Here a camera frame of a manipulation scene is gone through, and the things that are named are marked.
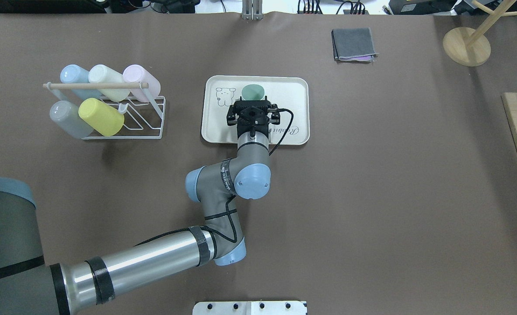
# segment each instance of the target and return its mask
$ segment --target brown table surface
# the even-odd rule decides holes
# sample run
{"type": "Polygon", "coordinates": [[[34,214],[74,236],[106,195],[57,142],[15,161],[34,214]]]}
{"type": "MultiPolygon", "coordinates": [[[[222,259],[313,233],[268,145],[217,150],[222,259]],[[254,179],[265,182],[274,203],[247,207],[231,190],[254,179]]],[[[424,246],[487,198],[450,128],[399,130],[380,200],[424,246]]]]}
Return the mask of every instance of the brown table surface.
{"type": "Polygon", "coordinates": [[[47,264],[202,224],[185,175],[236,153],[200,136],[206,80],[301,77],[311,138],[272,156],[266,197],[238,200],[247,257],[83,314],[256,299],[307,301],[309,314],[517,314],[517,152],[500,98],[517,92],[517,17],[486,33],[492,54],[477,68],[441,44],[483,19],[0,15],[0,176],[31,186],[47,264]],[[358,27],[372,29],[377,61],[335,62],[331,30],[358,27]],[[70,63],[148,68],[168,100],[163,139],[65,134],[41,84],[70,63]]]}

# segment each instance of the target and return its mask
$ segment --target folded cloth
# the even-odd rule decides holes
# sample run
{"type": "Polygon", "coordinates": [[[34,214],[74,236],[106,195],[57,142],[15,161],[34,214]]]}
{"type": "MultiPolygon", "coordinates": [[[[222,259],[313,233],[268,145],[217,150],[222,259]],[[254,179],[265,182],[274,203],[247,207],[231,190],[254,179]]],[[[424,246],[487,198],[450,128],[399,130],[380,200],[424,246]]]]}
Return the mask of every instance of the folded cloth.
{"type": "Polygon", "coordinates": [[[372,62],[377,52],[369,28],[335,28],[332,30],[334,59],[372,62]]]}

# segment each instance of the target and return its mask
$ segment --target round wooden base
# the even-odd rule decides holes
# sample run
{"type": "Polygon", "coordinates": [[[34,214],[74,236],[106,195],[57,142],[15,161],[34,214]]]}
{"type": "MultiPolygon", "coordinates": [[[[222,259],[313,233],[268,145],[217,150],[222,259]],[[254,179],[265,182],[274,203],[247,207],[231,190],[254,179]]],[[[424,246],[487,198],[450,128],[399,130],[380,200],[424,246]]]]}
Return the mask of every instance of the round wooden base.
{"type": "Polygon", "coordinates": [[[490,57],[490,42],[482,35],[467,48],[465,41],[474,33],[474,28],[453,28],[443,38],[443,48],[452,60],[463,66],[480,66],[490,57]]]}

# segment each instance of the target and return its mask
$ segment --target blue joint cap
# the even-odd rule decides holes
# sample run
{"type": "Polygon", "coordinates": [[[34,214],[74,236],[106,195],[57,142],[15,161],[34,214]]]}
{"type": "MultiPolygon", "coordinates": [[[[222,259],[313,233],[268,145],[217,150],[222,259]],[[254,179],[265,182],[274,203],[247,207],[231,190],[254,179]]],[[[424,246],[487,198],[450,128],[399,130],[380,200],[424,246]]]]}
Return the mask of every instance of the blue joint cap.
{"type": "Polygon", "coordinates": [[[255,163],[243,168],[235,177],[235,191],[243,199],[260,199],[270,189],[270,168],[255,163]]]}
{"type": "Polygon", "coordinates": [[[232,249],[229,253],[214,259],[214,263],[218,266],[227,266],[232,263],[237,263],[238,261],[242,261],[247,255],[247,247],[245,246],[245,237],[239,242],[239,244],[232,249]]]}
{"type": "Polygon", "coordinates": [[[0,177],[0,192],[11,193],[12,195],[22,197],[23,199],[31,202],[35,209],[37,209],[35,200],[33,200],[31,188],[22,181],[18,181],[13,178],[0,177]]]}
{"type": "Polygon", "coordinates": [[[200,171],[205,168],[201,167],[199,169],[195,169],[187,174],[185,178],[185,189],[189,194],[189,198],[194,202],[200,202],[198,196],[196,195],[196,182],[198,182],[198,176],[200,175],[200,171]]]}

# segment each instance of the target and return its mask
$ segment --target white wire rack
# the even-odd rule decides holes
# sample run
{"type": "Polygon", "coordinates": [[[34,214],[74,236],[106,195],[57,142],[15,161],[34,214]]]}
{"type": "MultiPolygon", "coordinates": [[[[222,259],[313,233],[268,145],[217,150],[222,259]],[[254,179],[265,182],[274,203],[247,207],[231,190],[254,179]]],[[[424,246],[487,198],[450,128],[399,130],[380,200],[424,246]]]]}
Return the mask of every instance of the white wire rack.
{"type": "Polygon", "coordinates": [[[165,122],[166,99],[163,96],[153,98],[148,90],[147,82],[134,83],[51,83],[43,84],[43,88],[51,91],[58,99],[69,99],[60,90],[94,90],[99,88],[140,88],[150,102],[141,102],[134,96],[129,96],[120,102],[113,102],[107,97],[99,99],[109,106],[116,108],[125,116],[125,122],[121,130],[111,137],[102,136],[97,131],[93,131],[84,140],[95,139],[161,139],[163,136],[163,124],[165,122]]]}

